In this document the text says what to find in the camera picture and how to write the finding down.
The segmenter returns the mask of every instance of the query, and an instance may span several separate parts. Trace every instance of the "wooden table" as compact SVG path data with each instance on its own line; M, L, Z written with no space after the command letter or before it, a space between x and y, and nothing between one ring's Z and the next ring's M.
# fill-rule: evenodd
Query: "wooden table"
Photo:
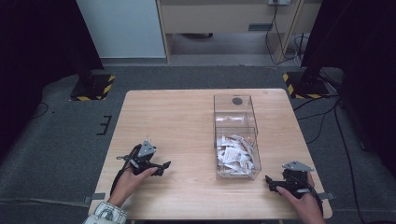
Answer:
M255 180L218 179L214 149L214 95L251 95L262 171ZM289 203L271 192L265 175L282 180L282 164L315 167L284 90L129 91L126 94L95 193L109 197L123 161L116 157L148 139L157 148L151 162L172 161L163 176L151 176L122 207L130 219L297 218ZM318 173L312 176L318 192ZM92 201L90 214L102 200ZM332 215L327 200L324 216Z

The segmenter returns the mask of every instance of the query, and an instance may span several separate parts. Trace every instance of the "hazard tape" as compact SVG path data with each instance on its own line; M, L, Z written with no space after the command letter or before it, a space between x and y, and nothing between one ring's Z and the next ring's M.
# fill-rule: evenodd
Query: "hazard tape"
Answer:
M108 82L106 84L106 87L103 90L103 93L101 95L96 95L96 96L77 96L77 97L70 97L71 101L90 101L90 100L104 100L106 99L108 92L111 89L111 86L113 85L113 81L116 76L110 76L108 78Z
M286 87L288 88L289 95L292 99L318 99L318 98L328 98L328 94L297 94L294 91L293 86L289 80L288 74L283 74L283 80L286 83Z

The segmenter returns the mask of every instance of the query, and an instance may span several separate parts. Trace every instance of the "clear plastic box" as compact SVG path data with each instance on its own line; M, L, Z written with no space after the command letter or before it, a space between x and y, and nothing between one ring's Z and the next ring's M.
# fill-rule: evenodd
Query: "clear plastic box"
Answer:
M217 175L255 179L262 170L250 95L214 96Z

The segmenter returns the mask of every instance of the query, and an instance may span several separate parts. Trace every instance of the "dark curtain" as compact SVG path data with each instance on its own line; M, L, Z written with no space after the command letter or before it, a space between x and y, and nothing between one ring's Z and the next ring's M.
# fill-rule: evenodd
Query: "dark curtain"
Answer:
M103 69L75 0L0 0L1 159L62 77Z
M303 66L344 71L339 90L361 139L396 177L396 1L323 0Z

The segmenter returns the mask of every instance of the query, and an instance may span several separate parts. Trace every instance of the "human hand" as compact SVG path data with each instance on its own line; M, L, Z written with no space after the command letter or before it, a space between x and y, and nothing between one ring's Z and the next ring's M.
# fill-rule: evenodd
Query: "human hand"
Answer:
M308 184L312 187L315 186L312 175L307 173ZM277 191L285 197L289 203L296 210L300 220L304 224L323 224L326 223L323 219L323 215L320 212L317 200L311 193L306 193L301 199L295 198L288 190L282 187L276 187Z
M134 175L131 164L128 164L107 202L121 207L125 200L134 193L137 187L157 170L157 167L153 167L145 170L139 175Z

